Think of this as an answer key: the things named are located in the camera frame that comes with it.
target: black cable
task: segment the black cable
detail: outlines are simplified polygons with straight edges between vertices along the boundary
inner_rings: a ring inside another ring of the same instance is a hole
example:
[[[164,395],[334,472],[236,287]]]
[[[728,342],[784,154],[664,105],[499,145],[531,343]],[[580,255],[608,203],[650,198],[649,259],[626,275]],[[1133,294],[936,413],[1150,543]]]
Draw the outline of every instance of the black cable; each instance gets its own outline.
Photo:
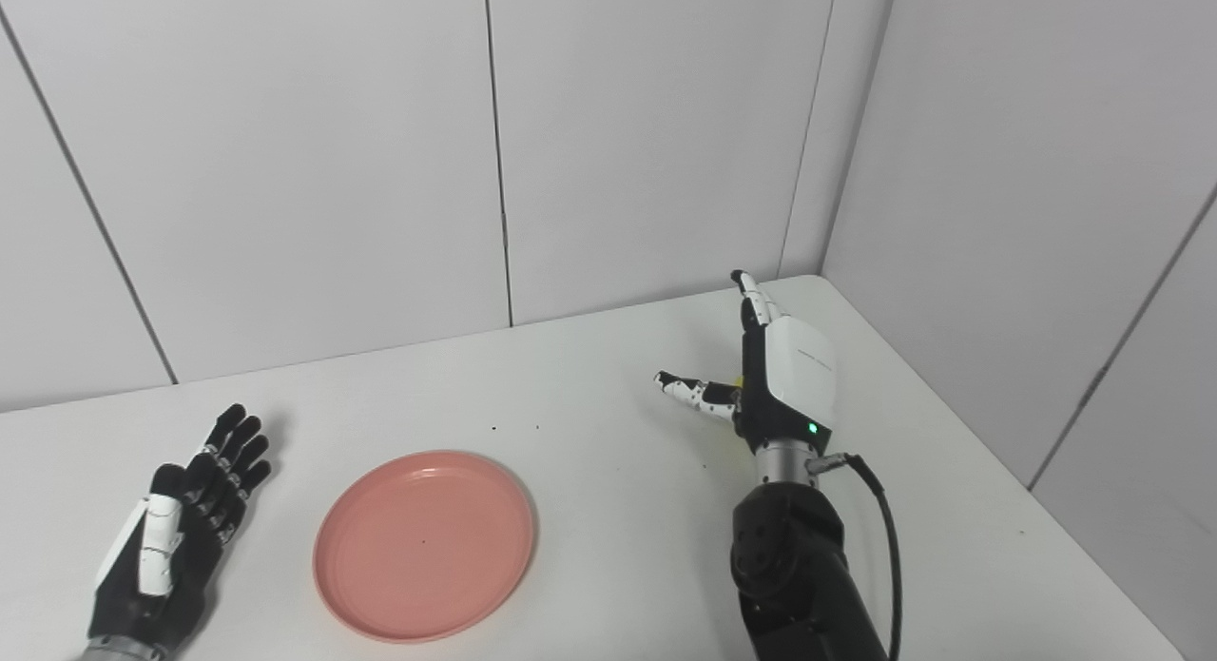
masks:
[[[901,545],[896,542],[896,520],[892,517],[892,508],[887,505],[887,495],[884,486],[879,482],[879,476],[867,466],[867,463],[856,454],[845,454],[845,460],[862,482],[867,483],[879,503],[879,510],[884,514],[884,528],[887,530],[887,556],[891,558],[892,566],[892,642],[887,651],[887,660],[896,661],[901,654],[901,624],[904,617],[904,588],[901,584]]]

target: robotic hand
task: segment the robotic hand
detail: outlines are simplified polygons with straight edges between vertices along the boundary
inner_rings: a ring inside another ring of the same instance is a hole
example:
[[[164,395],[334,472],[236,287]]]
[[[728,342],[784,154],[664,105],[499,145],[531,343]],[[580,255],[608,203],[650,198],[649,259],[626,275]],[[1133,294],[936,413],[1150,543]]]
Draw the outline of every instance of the robotic hand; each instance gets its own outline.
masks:
[[[195,632],[204,588],[270,475],[257,415],[231,405],[186,469],[157,469],[97,573],[89,646],[80,661],[164,661]]]
[[[757,460],[757,488],[734,511],[731,577],[759,661],[896,661],[899,650],[899,551],[879,480],[854,454],[824,450],[836,416],[832,343],[787,315],[746,271],[740,385],[658,371],[664,393],[734,424]],[[875,493],[892,554],[892,646],[884,651],[843,551],[845,527],[817,488],[819,474],[852,466]]]

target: panel seam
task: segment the panel seam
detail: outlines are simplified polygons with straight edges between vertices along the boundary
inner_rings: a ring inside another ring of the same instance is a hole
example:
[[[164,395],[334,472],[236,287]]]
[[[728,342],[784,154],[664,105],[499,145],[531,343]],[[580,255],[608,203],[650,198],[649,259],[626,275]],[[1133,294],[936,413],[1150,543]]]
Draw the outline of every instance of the panel seam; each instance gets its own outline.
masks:
[[[178,385],[178,375],[174,374],[173,365],[169,364],[169,357],[164,352],[164,346],[161,344],[161,338],[157,337],[156,330],[152,327],[152,319],[148,319],[147,310],[144,309],[144,302],[140,301],[139,292],[135,291],[135,284],[133,282],[130,274],[127,273],[127,267],[124,265],[120,254],[118,254],[118,248],[114,246],[114,240],[110,235],[110,229],[106,228],[106,223],[101,218],[101,212],[97,211],[97,205],[94,201],[91,192],[89,192],[84,175],[77,166],[72,150],[68,149],[63,131],[60,129],[58,121],[55,119],[51,106],[46,101],[46,96],[43,94],[41,85],[38,84],[38,77],[34,75],[34,68],[30,66],[29,58],[26,57],[21,43],[17,41],[17,33],[12,28],[12,22],[9,21],[9,15],[6,15],[2,4],[0,4],[0,28],[4,28],[5,37],[9,38],[9,45],[12,46],[13,55],[17,57],[17,63],[21,63],[22,71],[26,72],[26,79],[29,80],[30,89],[34,90],[34,97],[38,97],[38,105],[41,107],[46,123],[50,125],[51,133],[55,136],[55,141],[60,146],[60,151],[68,166],[68,170],[72,172],[72,179],[75,181],[77,189],[80,191],[85,206],[89,208],[89,214],[92,215],[92,222],[97,226],[97,233],[101,234],[101,240],[106,243],[106,250],[110,251],[110,258],[114,262],[114,267],[118,268],[118,275],[122,276],[123,285],[127,285],[127,293],[129,293],[131,302],[135,306],[135,312],[140,315],[144,330],[147,331],[148,340],[152,341],[152,347],[156,348],[157,357],[161,358],[161,366],[164,366],[166,375],[169,375],[169,382]]]
[[[870,68],[867,71],[867,82],[863,86],[862,102],[858,106],[857,116],[853,119],[853,131],[849,136],[849,146],[846,149],[841,174],[837,177],[837,187],[832,198],[831,213],[828,226],[824,228],[824,245],[820,246],[820,258],[815,264],[815,274],[824,274],[824,263],[829,258],[829,247],[832,245],[832,234],[836,231],[837,218],[841,213],[841,201],[845,197],[845,187],[849,180],[849,168],[853,167],[853,155],[858,149],[858,136],[862,133],[862,121],[865,119],[867,106],[870,105],[870,90],[875,84],[875,72],[879,68],[879,57],[884,51],[884,38],[887,37],[887,23],[892,19],[892,7],[896,0],[886,0],[884,11],[879,19],[879,32],[875,33],[875,45],[870,52]]]
[[[786,211],[786,228],[781,235],[781,250],[778,252],[778,276],[781,276],[781,268],[786,262],[786,241],[790,241],[790,223],[795,219],[795,202],[798,202],[798,181],[803,174],[803,159],[807,157],[807,140],[812,135],[812,116],[815,112],[815,95],[820,89],[820,75],[824,72],[824,51],[829,46],[829,29],[832,28],[832,11],[836,0],[829,0],[829,16],[824,21],[824,37],[820,43],[820,58],[815,63],[815,85],[812,85],[812,102],[807,107],[807,124],[803,127],[803,146],[798,151],[798,163],[795,170],[795,189],[790,194],[790,211]]]
[[[499,133],[499,82],[494,68],[494,24],[490,21],[490,0],[486,2],[486,50],[490,67],[490,112],[494,118],[494,162],[499,175],[499,222],[503,226],[503,274],[507,285],[507,326],[515,326],[511,301],[511,254],[507,252],[507,201],[503,189],[503,141]]]
[[[1157,297],[1157,293],[1159,291],[1161,291],[1162,285],[1166,284],[1167,276],[1170,276],[1171,271],[1174,270],[1176,263],[1178,263],[1179,258],[1183,257],[1183,250],[1185,250],[1188,243],[1190,243],[1191,236],[1196,235],[1196,229],[1200,228],[1200,223],[1204,223],[1204,219],[1206,218],[1206,215],[1208,215],[1208,211],[1211,211],[1213,207],[1213,201],[1217,201],[1217,185],[1213,185],[1213,189],[1211,190],[1211,192],[1208,192],[1208,198],[1205,198],[1204,205],[1200,206],[1200,211],[1195,214],[1194,218],[1191,218],[1191,224],[1188,226],[1187,231],[1183,233],[1183,237],[1179,241],[1179,245],[1176,246],[1174,252],[1171,253],[1171,258],[1167,259],[1166,267],[1162,268],[1162,270],[1157,275],[1157,279],[1154,280],[1154,284],[1150,286],[1149,292],[1145,293],[1144,299],[1140,302],[1140,306],[1133,314],[1133,318],[1128,323],[1128,326],[1125,327],[1125,332],[1122,332],[1122,335],[1120,336],[1120,340],[1116,342],[1116,346],[1111,351],[1111,354],[1107,354],[1106,362],[1104,362],[1103,366],[1099,368],[1099,372],[1095,375],[1094,380],[1090,381],[1090,385],[1089,387],[1087,387],[1086,393],[1083,393],[1082,399],[1073,409],[1073,414],[1070,415],[1069,421],[1065,422],[1065,427],[1061,430],[1060,435],[1056,436],[1056,442],[1054,442],[1053,447],[1048,449],[1048,455],[1044,456],[1044,460],[1042,463],[1039,463],[1039,469],[1036,470],[1036,475],[1032,476],[1031,482],[1027,483],[1028,492],[1036,488],[1036,484],[1039,482],[1039,478],[1043,477],[1044,471],[1048,470],[1049,463],[1051,463],[1053,458],[1056,456],[1056,453],[1060,452],[1061,444],[1065,443],[1065,438],[1069,437],[1070,432],[1073,431],[1073,426],[1075,424],[1077,424],[1079,415],[1082,415],[1082,410],[1090,404],[1090,399],[1094,396],[1095,391],[1099,390],[1099,385],[1103,382],[1104,376],[1106,376],[1109,371],[1111,371],[1112,363],[1116,362],[1116,358],[1120,357],[1120,353],[1122,352],[1122,349],[1125,349],[1125,346],[1128,344],[1128,338],[1131,338],[1133,331],[1137,330],[1138,324],[1145,315],[1145,310],[1148,310],[1149,306],[1152,304],[1152,301],[1155,297]]]

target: white table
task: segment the white table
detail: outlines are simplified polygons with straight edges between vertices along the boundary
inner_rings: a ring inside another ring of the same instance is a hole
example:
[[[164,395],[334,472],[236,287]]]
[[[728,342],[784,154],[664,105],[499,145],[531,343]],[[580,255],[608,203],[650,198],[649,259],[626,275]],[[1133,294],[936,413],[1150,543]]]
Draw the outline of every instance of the white table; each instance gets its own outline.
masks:
[[[1179,657],[830,284],[765,287],[837,346],[831,449],[865,454],[891,495],[903,659]],[[189,661],[752,659],[728,572],[752,458],[725,424],[651,383],[658,369],[729,381],[739,344],[739,296],[723,291],[0,415],[4,656],[79,651],[96,566],[151,472],[189,460],[214,415],[243,402],[268,422],[279,466]],[[365,471],[436,448],[487,454],[522,480],[539,523],[533,562],[498,611],[455,637],[360,638],[313,588],[318,526]],[[879,511],[847,470],[823,487],[886,639]]]

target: silver cylinder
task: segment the silver cylinder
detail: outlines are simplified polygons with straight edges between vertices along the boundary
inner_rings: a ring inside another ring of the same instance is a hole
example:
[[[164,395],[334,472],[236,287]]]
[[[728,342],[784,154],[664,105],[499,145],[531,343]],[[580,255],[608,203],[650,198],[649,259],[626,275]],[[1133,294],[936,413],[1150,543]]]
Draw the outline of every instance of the silver cylinder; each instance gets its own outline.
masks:
[[[123,635],[101,635],[89,640],[78,661],[164,661],[166,655]]]
[[[757,448],[757,484],[803,483],[815,487],[807,463],[817,458],[812,446],[803,441],[775,439]]]

